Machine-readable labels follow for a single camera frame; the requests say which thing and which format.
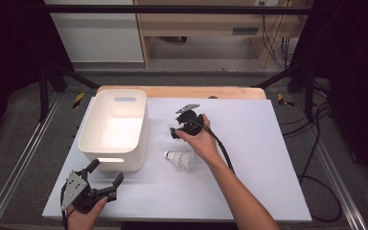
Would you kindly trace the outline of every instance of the human arm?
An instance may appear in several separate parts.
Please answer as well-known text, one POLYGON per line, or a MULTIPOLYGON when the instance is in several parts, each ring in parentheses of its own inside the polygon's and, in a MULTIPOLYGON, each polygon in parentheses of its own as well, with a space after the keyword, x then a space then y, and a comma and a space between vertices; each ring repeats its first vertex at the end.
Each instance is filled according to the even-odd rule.
POLYGON ((67 208, 68 229, 92 230, 94 228, 95 222, 97 221, 98 215, 103 210, 106 203, 107 197, 100 199, 87 214, 81 213, 80 211, 74 209, 73 205, 70 205, 67 208))
MULTIPOLYGON (((204 124, 210 127, 205 114, 202 118, 204 124)), ((180 130, 176 134, 188 142, 210 168, 239 229, 279 229, 266 208, 227 167, 218 153, 217 142, 210 133, 203 129, 196 136, 180 130)))

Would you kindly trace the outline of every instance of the human hand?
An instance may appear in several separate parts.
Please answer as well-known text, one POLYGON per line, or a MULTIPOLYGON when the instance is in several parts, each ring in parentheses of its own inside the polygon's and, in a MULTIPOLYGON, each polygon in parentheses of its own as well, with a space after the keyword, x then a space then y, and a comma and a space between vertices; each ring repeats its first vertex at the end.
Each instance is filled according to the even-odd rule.
POLYGON ((97 220, 98 215, 103 210, 105 204, 107 203, 107 196, 100 199, 92 208, 92 210, 84 214, 76 209, 71 204, 67 208, 68 215, 68 229, 69 230, 92 230, 97 220))
MULTIPOLYGON (((207 127, 211 127, 210 121, 205 114, 202 114, 202 119, 207 127)), ((217 142, 215 138, 204 128, 196 136, 190 135, 181 130, 176 130, 175 134, 190 144, 194 151, 207 164, 211 164, 216 160, 221 160, 221 157, 218 154, 217 142)))

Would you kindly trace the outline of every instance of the white table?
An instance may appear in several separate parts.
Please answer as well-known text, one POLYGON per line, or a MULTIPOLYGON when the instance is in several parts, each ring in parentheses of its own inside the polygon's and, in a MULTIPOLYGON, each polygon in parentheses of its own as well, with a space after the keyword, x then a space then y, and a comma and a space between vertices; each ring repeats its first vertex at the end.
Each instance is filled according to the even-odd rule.
MULTIPOLYGON (((124 172, 125 181, 118 189, 118 199, 106 204, 101 218, 233 221, 214 177, 199 157, 189 172, 177 169, 163 157, 165 150, 191 149, 187 143, 172 139, 169 131, 169 127, 176 126, 175 111, 186 104, 201 104, 195 112, 207 114, 238 178, 274 219, 311 221, 269 100, 177 98, 148 98, 150 124, 145 163, 137 172, 124 172)), ((59 196, 65 178, 71 170, 79 171, 89 164, 78 149, 80 134, 79 130, 44 209, 45 218, 61 219, 59 196)), ((94 171, 88 175, 88 181, 92 188, 101 189, 110 186, 116 175, 94 171)))

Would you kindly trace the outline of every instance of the person's left hand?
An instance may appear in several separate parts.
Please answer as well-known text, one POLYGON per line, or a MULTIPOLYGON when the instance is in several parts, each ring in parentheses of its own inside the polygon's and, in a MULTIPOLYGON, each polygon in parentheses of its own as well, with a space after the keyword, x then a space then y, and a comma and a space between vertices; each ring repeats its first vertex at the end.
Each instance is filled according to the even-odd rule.
POLYGON ((68 206, 66 212, 68 215, 68 229, 92 230, 94 228, 95 221, 97 220, 98 215, 103 210, 106 203, 107 196, 99 200, 92 208, 92 210, 87 214, 75 210, 72 204, 68 206))

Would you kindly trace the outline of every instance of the black horizontal bar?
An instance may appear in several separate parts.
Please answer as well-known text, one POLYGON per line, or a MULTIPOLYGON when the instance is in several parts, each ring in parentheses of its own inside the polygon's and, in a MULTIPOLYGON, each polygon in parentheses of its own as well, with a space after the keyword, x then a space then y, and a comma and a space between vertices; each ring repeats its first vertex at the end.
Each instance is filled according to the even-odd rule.
POLYGON ((232 6, 131 6, 131 5, 25 5, 17 8, 33 12, 68 13, 205 13, 205 14, 291 14, 309 15, 328 10, 292 7, 232 7, 232 6))

